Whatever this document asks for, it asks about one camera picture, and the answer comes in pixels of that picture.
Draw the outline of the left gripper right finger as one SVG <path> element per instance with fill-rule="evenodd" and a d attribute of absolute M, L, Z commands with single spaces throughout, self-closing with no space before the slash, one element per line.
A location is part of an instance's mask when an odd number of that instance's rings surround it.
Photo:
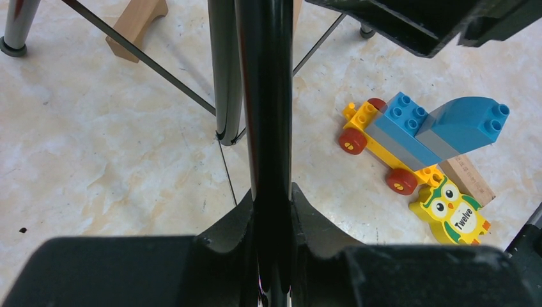
<path fill-rule="evenodd" d="M 490 246 L 366 245 L 292 185 L 294 306 L 539 306 L 534 285 Z"/>

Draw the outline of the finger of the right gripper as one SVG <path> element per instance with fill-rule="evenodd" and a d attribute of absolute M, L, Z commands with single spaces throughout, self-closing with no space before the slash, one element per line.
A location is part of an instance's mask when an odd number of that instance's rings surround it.
<path fill-rule="evenodd" d="M 315 0 L 314 4 L 360 22 L 360 35 L 375 33 L 422 58 L 432 58 L 455 36 L 459 45 L 505 41 L 541 18 L 537 0 Z"/>

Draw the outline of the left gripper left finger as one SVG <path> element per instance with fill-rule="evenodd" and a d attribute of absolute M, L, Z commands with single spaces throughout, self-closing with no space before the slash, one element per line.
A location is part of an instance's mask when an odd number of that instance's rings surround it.
<path fill-rule="evenodd" d="M 57 237 L 5 306 L 256 306 L 253 194 L 199 235 Z"/>

